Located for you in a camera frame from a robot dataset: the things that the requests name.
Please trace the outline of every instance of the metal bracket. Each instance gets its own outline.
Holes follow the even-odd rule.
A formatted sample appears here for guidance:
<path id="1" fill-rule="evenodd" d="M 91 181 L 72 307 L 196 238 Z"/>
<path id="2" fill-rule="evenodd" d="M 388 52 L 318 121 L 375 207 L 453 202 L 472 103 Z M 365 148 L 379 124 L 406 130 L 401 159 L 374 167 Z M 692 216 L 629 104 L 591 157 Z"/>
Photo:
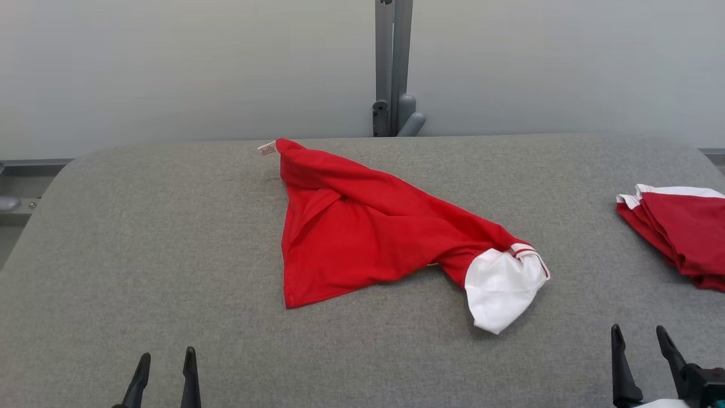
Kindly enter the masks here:
<path id="1" fill-rule="evenodd" d="M 390 109 L 388 102 L 379 100 L 373 104 L 373 136 L 390 136 Z"/>
<path id="2" fill-rule="evenodd" d="M 0 164 L 0 174 L 5 166 Z M 32 214 L 38 206 L 39 198 L 18 198 L 0 195 L 0 215 L 2 214 Z"/>

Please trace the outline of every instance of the gray table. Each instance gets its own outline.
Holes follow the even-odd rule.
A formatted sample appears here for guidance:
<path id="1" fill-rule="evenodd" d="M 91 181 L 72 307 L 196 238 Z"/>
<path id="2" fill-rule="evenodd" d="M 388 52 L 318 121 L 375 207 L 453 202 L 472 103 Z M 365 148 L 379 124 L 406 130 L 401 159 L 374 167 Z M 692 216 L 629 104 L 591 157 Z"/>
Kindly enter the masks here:
<path id="1" fill-rule="evenodd" d="M 185 347 L 206 407 L 608 407 L 609 329 L 638 385 L 674 397 L 655 339 L 725 363 L 725 295 L 668 267 L 615 212 L 653 186 L 725 192 L 696 149 L 597 135 L 307 140 L 528 240 L 552 272 L 501 335 L 435 267 L 286 310 L 287 204 L 262 142 L 159 144 L 71 163 L 0 273 L 0 406 L 110 407 L 152 354 L 144 407 L 181 400 Z"/>

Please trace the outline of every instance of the white cuff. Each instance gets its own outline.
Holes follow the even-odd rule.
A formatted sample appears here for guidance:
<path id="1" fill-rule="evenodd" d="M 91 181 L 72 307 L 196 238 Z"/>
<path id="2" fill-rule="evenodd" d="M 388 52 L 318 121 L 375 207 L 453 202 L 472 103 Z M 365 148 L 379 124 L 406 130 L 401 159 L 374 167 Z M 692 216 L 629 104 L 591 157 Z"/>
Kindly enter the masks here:
<path id="1" fill-rule="evenodd" d="M 531 304 L 550 278 L 539 254 L 529 245 L 489 249 L 474 258 L 465 274 L 465 293 L 473 324 L 499 334 Z"/>
<path id="2" fill-rule="evenodd" d="M 634 186 L 637 195 L 617 195 L 617 203 L 625 203 L 630 210 L 634 210 L 640 204 L 642 193 L 654 192 L 657 194 L 667 195 L 691 195 L 693 197 L 709 197 L 709 198 L 725 198 L 725 195 L 713 190 L 699 187 L 652 187 L 646 184 L 637 184 Z"/>

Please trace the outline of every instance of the gray wall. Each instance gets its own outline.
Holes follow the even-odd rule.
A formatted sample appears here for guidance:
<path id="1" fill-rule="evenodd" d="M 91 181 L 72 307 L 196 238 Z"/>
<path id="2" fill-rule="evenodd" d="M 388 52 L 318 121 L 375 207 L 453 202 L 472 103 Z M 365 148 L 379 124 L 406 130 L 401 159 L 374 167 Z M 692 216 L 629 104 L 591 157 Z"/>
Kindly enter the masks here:
<path id="1" fill-rule="evenodd" d="M 725 1 L 415 0 L 421 135 L 617 131 L 725 147 Z"/>
<path id="2" fill-rule="evenodd" d="M 0 1 L 0 160 L 371 136 L 371 1 Z"/>

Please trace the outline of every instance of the shirt tag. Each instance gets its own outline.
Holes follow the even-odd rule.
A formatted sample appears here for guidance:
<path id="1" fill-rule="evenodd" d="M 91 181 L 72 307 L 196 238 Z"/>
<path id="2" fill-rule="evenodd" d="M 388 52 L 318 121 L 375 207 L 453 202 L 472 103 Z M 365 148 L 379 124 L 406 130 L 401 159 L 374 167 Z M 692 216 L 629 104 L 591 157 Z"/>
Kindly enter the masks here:
<path id="1" fill-rule="evenodd" d="M 277 145 L 276 142 L 271 142 L 267 144 L 263 144 L 262 146 L 259 146 L 257 148 L 262 153 L 262 156 L 266 156 L 270 153 L 277 152 Z"/>

